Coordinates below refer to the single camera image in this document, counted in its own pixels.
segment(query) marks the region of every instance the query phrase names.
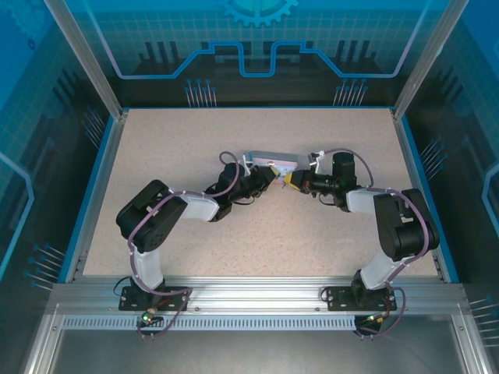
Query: blue edge trim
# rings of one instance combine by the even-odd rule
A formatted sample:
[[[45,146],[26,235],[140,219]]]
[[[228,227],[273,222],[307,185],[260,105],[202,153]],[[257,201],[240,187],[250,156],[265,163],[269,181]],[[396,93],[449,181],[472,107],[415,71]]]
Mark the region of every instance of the blue edge trim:
[[[274,108],[336,108],[336,107],[274,107]],[[64,283],[65,279],[68,275],[69,268],[71,266],[72,258],[75,254],[76,243],[78,242],[78,237],[80,236],[81,227],[83,225],[83,219],[85,218],[85,214],[87,213],[88,204],[90,202],[90,197],[92,196],[92,192],[94,191],[95,182],[97,179],[97,173],[99,172],[99,168],[101,167],[101,162],[104,157],[104,152],[106,146],[108,145],[109,135],[111,133],[111,128],[113,126],[113,118],[109,118],[108,125],[106,126],[106,130],[104,132],[104,137],[101,142],[101,148],[97,153],[97,158],[95,159],[94,168],[92,169],[92,174],[90,175],[90,180],[87,185],[87,190],[85,192],[85,196],[83,197],[83,202],[81,204],[80,212],[78,213],[78,218],[76,219],[75,228],[73,229],[73,234],[71,235],[71,240],[69,241],[68,251],[64,258],[64,263],[62,264],[61,273],[59,274],[58,282]],[[416,148],[416,143],[414,138],[412,137],[411,129],[409,128],[409,123],[407,122],[407,118],[405,115],[402,118],[402,124],[404,126],[405,134],[407,136],[407,140],[409,142],[409,148],[414,158],[414,163],[416,165],[416,170],[419,175],[419,180],[421,181],[421,186],[423,188],[424,195],[426,197],[426,202],[428,204],[428,209],[431,212],[435,220],[435,224],[437,225],[437,229],[440,233],[440,246],[442,250],[442,255],[444,256],[445,266],[447,267],[447,271],[449,274],[449,281],[452,283],[459,283],[458,273],[455,269],[454,261],[452,260],[451,251],[449,250],[449,246],[447,243],[447,239],[445,238],[444,229],[442,228],[442,223],[440,218],[438,217],[437,207],[435,206],[434,199],[431,195],[430,185],[426,180],[426,176],[424,174],[423,165],[421,163],[421,159],[419,158],[418,150]]]
[[[421,181],[421,187],[423,188],[424,196],[426,197],[426,203],[428,204],[428,209],[437,225],[438,232],[440,233],[440,247],[442,250],[442,255],[444,256],[445,266],[447,267],[447,272],[449,274],[449,281],[452,283],[459,283],[458,272],[455,269],[454,261],[452,260],[451,251],[445,238],[444,228],[440,218],[438,217],[437,207],[435,206],[434,198],[431,195],[430,185],[424,174],[423,164],[421,163],[421,158],[419,158],[419,153],[416,148],[416,142],[414,137],[412,137],[411,129],[409,128],[409,122],[406,116],[402,117],[402,124],[404,126],[405,135],[409,142],[409,148],[411,150],[412,158],[414,158],[414,164],[416,165],[416,170],[419,175],[419,180]]]
[[[81,203],[80,211],[76,219],[75,227],[73,233],[71,234],[71,239],[69,240],[68,250],[66,251],[64,262],[62,263],[61,272],[59,273],[58,283],[65,283],[65,279],[68,275],[69,269],[71,267],[71,262],[75,256],[76,243],[80,237],[81,227],[83,226],[83,220],[87,214],[88,204],[90,203],[90,197],[94,192],[95,182],[97,180],[97,174],[101,168],[102,159],[104,158],[104,152],[108,145],[109,136],[111,134],[112,127],[114,125],[113,117],[109,117],[108,124],[106,125],[106,130],[102,136],[101,146],[97,152],[97,157],[95,158],[94,167],[92,168],[92,173],[90,174],[90,180],[88,181],[87,190],[83,196],[83,201]]]

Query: speckled tabletop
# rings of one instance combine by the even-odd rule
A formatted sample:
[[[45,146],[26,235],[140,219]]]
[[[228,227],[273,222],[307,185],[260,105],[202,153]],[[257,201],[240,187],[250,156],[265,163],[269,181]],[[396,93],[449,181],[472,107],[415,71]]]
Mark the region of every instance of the speckled tabletop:
[[[407,189],[409,175],[388,109],[133,109],[99,214],[86,276],[131,274],[116,214],[151,180],[202,191],[218,180],[218,154],[297,153],[345,146],[371,166],[375,186]],[[331,172],[331,159],[323,161]],[[360,184],[367,173],[356,163]],[[380,250],[374,216],[343,213],[273,183],[218,223],[182,220],[161,247],[165,275],[353,275]],[[405,275],[436,275],[431,256]]]

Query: beige work surface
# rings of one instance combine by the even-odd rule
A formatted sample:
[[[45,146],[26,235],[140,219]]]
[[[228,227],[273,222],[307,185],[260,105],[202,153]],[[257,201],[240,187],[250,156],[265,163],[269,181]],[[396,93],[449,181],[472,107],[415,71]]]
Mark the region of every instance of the beige work surface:
[[[218,180],[218,154],[297,153],[351,148],[371,166],[375,186],[410,188],[388,109],[133,109],[129,111],[84,269],[87,276],[131,274],[116,214],[151,180],[203,191]],[[331,173],[331,159],[323,161]],[[356,162],[360,184],[369,180]],[[180,220],[161,247],[165,275],[353,275],[380,250],[374,216],[341,212],[273,183],[251,206],[222,221]],[[405,275],[435,275],[431,256]]]

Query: gear graphic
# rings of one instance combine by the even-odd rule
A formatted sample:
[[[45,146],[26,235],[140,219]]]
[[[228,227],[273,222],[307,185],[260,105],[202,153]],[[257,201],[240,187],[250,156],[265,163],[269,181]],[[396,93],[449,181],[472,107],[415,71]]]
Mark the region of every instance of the gear graphic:
[[[34,39],[44,25],[45,10],[41,0],[0,0],[0,10],[10,11],[16,25],[30,39]]]
[[[270,26],[273,21],[280,22],[282,15],[291,14],[290,8],[298,5],[297,0],[222,0],[221,6],[226,16],[234,21],[242,21],[244,26],[251,23],[259,27],[262,23]]]

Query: acrylic wall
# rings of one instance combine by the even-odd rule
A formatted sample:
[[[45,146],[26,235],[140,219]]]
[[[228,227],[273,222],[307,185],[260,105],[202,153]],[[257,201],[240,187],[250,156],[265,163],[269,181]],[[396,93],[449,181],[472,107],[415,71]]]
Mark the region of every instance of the acrylic wall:
[[[67,2],[123,106],[196,107],[393,105],[448,1]]]
[[[470,0],[407,112],[470,301],[499,299],[498,15]]]
[[[60,255],[34,245],[65,251],[108,115],[43,2],[0,2],[0,42],[0,361],[11,373],[59,270]]]

